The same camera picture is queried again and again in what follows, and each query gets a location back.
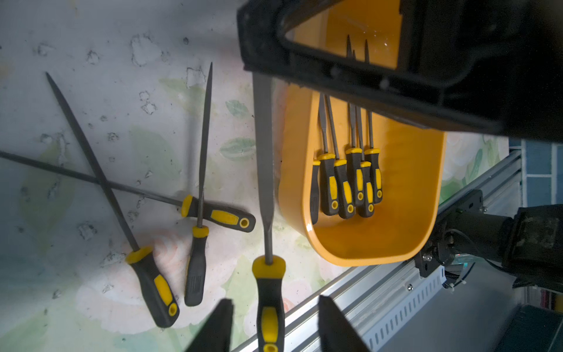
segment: yellow handle grip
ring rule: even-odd
[[[364,200],[364,179],[360,164],[361,149],[350,148],[346,150],[346,171],[352,189],[352,203],[357,207],[361,206]]]
[[[182,203],[182,217],[197,217],[198,203],[196,197],[188,195]],[[203,218],[225,228],[242,232],[252,232],[256,225],[256,218],[248,212],[209,202],[203,204]]]
[[[373,204],[377,204],[383,200],[383,177],[379,168],[379,149],[366,150],[365,159],[372,163],[369,174],[373,187]]]
[[[125,261],[137,274],[142,297],[154,322],[160,328],[172,326],[178,319],[180,310],[168,282],[154,262],[152,247],[142,247],[129,253]]]
[[[274,256],[272,265],[266,265],[264,256],[252,263],[252,273],[258,285],[258,314],[256,335],[258,351],[283,351],[285,339],[285,312],[282,299],[282,279],[285,261]]]

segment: black and yellow handle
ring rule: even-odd
[[[320,161],[320,209],[328,216],[338,213],[338,186],[334,175],[332,153],[319,156]]]
[[[354,199],[352,197],[352,188],[346,176],[346,160],[339,159],[334,162],[334,174],[336,175],[336,184],[338,187],[338,215],[343,219],[349,219],[356,215],[354,207]]]
[[[196,197],[188,195],[182,203],[182,217],[198,217]],[[256,225],[254,215],[222,204],[203,203],[203,218],[228,229],[252,232]]]
[[[186,290],[184,292],[184,303],[188,307],[199,305],[203,299],[203,287],[205,285],[205,242],[209,235],[209,228],[194,226],[194,235],[191,240],[190,258],[187,260]]]
[[[368,149],[364,154],[365,159],[372,163],[369,175],[373,186],[373,204],[377,204],[383,199],[382,175],[379,168],[379,149]]]
[[[309,197],[309,210],[313,225],[319,221],[319,166],[320,161],[313,160],[313,176],[311,178],[311,195]]]
[[[362,161],[360,164],[364,179],[364,200],[361,206],[358,207],[358,215],[361,217],[370,217],[373,215],[373,187],[369,178],[371,166],[372,163],[369,161]]]
[[[282,352],[285,339],[285,312],[282,299],[282,279],[285,261],[274,256],[272,265],[260,256],[252,263],[252,273],[258,285],[256,335],[259,352]]]
[[[170,290],[170,285],[158,271],[154,262],[153,248],[142,247],[138,251],[131,252],[125,261],[137,274],[142,297],[154,322],[160,328],[172,326],[178,319],[180,310],[172,290]]]
[[[346,151],[348,181],[352,187],[353,204],[359,207],[364,200],[364,175],[361,172],[361,149]]]

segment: orange bin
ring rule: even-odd
[[[345,56],[349,34],[356,59],[395,68],[399,51],[399,1],[345,0],[307,20],[293,40]],[[321,257],[340,266],[386,264],[412,258],[430,236],[436,218],[445,151],[445,133],[408,126],[373,114],[374,147],[381,150],[383,200],[374,215],[344,220],[309,213],[312,162],[322,151],[319,93],[289,87],[285,112],[279,203],[282,215],[306,235]],[[350,147],[347,103],[331,97],[340,158]],[[364,144],[368,145],[366,111],[362,109]],[[329,152],[334,152],[327,122]]]

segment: screw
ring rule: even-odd
[[[429,252],[426,252],[422,255],[422,260],[423,261],[432,261],[432,254],[430,254]]]

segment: floral tablecloth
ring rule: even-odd
[[[205,198],[259,215],[251,76],[242,70],[235,27],[240,4],[0,2],[0,149],[91,173],[48,88],[48,70],[109,179],[182,199],[198,186],[213,61]],[[279,115],[283,85],[277,89]],[[505,139],[451,133],[442,198],[507,154]],[[160,329],[123,261],[130,248],[98,186],[5,160],[0,184],[0,350],[181,351],[223,297],[235,304],[231,346],[255,333],[251,263],[263,251],[260,221],[250,234],[209,226],[203,302],[182,304],[175,325]],[[193,219],[167,204],[116,196],[183,302]],[[278,212],[274,248],[287,262],[286,310],[346,270],[321,259]]]

